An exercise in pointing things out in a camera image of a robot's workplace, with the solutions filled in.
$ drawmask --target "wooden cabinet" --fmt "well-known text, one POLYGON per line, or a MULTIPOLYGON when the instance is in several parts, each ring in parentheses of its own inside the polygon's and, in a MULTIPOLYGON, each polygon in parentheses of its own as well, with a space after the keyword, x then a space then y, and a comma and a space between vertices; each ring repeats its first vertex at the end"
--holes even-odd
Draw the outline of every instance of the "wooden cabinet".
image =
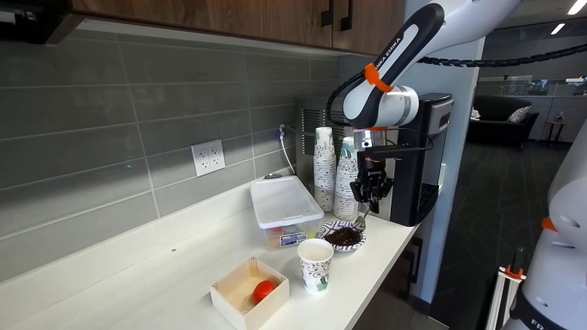
POLYGON ((403 0, 71 0, 71 11, 372 55, 403 22, 403 0))
POLYGON ((332 46, 339 49, 378 55, 403 24, 403 0, 335 0, 334 7, 332 46))

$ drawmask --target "cable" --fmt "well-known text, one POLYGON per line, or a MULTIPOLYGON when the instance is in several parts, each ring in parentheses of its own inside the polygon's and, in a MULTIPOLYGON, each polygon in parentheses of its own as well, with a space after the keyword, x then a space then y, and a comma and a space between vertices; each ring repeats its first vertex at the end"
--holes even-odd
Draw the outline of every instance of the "cable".
POLYGON ((282 156, 286 158, 286 161, 289 165, 291 174, 295 174, 295 169, 293 169, 293 165, 289 161, 289 156, 288 156, 288 150, 286 150, 286 143, 284 143, 284 136, 286 136, 284 128, 288 128, 288 126, 286 125, 278 125, 278 145, 280 145, 282 156))
POLYGON ((464 68, 500 68, 500 66, 522 66, 532 62, 544 62, 552 59, 570 57, 574 53, 587 51, 587 44, 548 51, 548 53, 537 53, 530 57, 519 57, 519 59, 497 59, 497 60, 467 60, 467 59, 436 59, 436 57, 423 57, 418 62, 433 64, 433 66, 464 66, 464 68))

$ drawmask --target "cabinet handle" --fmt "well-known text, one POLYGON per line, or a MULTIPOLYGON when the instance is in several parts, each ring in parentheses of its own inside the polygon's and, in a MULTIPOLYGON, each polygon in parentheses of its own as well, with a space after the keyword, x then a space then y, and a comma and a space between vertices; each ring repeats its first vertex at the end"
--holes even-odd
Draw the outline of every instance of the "cabinet handle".
POLYGON ((319 26, 321 26, 321 27, 332 26, 332 20, 334 20, 332 2, 334 2, 334 0, 328 0, 328 9, 323 11, 323 13, 319 13, 319 26))
POLYGON ((348 15, 341 18, 341 31, 352 29, 352 0, 348 0, 348 15))

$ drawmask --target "paper cup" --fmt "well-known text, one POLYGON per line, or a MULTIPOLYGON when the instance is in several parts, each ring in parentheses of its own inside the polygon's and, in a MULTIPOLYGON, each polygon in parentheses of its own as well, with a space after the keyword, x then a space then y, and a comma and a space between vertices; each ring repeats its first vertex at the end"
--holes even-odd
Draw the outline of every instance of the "paper cup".
POLYGON ((297 246, 300 258, 300 273, 306 291, 321 293, 328 288, 330 260, 334 255, 332 244, 323 238, 308 238, 297 246))

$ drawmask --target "gray wall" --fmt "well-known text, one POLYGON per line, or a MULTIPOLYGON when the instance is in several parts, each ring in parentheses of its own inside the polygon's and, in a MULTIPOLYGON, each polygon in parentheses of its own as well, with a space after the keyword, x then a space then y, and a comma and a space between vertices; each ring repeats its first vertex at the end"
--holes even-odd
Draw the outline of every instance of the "gray wall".
POLYGON ((335 57, 90 31, 1 42, 0 282, 286 167, 277 126, 337 70, 335 57), (189 147, 211 139, 227 167, 196 178, 189 147))
MULTIPOLYGON (((469 42, 462 46, 453 46, 433 53, 431 57, 442 59, 478 59, 482 51, 482 42, 469 42)), ((433 302, 436 293, 436 282, 440 275, 440 264, 444 255, 444 242, 449 229, 449 220, 453 213, 453 200, 458 181, 460 159, 464 150, 464 137, 469 125, 469 112, 473 101, 473 90, 477 81, 477 68, 442 68, 416 64, 401 79, 401 84, 412 86, 420 93, 444 92, 451 93, 455 99, 451 123, 445 132, 442 163, 445 163, 444 185, 438 194, 433 213, 422 222, 418 236, 423 238, 422 244, 422 262, 418 282, 412 286, 411 293, 425 302, 433 302)))

